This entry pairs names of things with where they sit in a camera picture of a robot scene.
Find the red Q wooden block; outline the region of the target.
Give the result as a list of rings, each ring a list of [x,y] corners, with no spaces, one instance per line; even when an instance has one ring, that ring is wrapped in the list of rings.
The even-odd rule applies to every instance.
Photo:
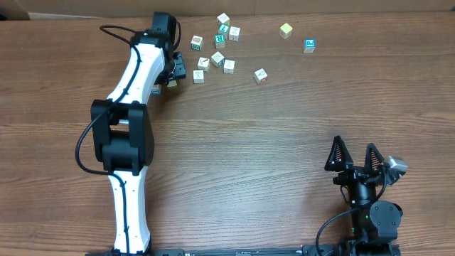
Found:
[[[263,68],[254,72],[254,78],[258,85],[267,81],[268,75]]]

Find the blue-edged wooden block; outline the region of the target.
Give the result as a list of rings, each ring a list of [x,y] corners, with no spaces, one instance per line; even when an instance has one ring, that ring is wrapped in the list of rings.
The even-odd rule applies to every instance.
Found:
[[[160,95],[161,94],[161,85],[155,84],[151,87],[151,94]]]

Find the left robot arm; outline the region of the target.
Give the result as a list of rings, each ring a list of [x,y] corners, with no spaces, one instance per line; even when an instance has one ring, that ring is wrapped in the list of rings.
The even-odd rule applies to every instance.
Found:
[[[154,157],[154,135],[148,113],[152,94],[186,77],[177,50],[181,25],[168,13],[156,12],[151,28],[134,31],[126,42],[129,62],[105,100],[94,100],[91,122],[82,132],[93,135],[99,172],[107,176],[114,196],[116,235],[108,255],[152,255],[146,221],[145,181]]]

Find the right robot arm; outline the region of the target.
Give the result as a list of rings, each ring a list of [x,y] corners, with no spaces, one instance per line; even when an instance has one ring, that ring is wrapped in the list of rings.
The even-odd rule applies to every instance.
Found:
[[[316,251],[322,255],[319,239],[323,230],[345,215],[351,217],[353,236],[339,245],[330,246],[328,255],[399,255],[400,248],[393,245],[403,215],[396,203],[380,198],[388,186],[402,178],[408,165],[401,158],[384,158],[377,147],[367,145],[365,162],[356,166],[340,136],[333,139],[324,169],[337,173],[333,183],[340,191],[349,209],[327,220],[316,235]]]

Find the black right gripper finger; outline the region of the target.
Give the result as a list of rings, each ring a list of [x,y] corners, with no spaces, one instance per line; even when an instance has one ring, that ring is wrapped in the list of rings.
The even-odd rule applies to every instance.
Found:
[[[325,171],[345,171],[353,165],[353,160],[341,136],[333,138],[331,152],[324,166]]]
[[[370,143],[367,145],[365,154],[364,167],[366,169],[374,169],[384,161],[382,154],[378,151],[377,147]]]

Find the yellow-edged wooden block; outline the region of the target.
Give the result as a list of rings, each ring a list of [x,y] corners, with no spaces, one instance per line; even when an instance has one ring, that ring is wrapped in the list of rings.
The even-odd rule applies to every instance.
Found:
[[[175,80],[170,81],[167,85],[167,87],[176,87],[176,86],[177,86],[177,82]]]

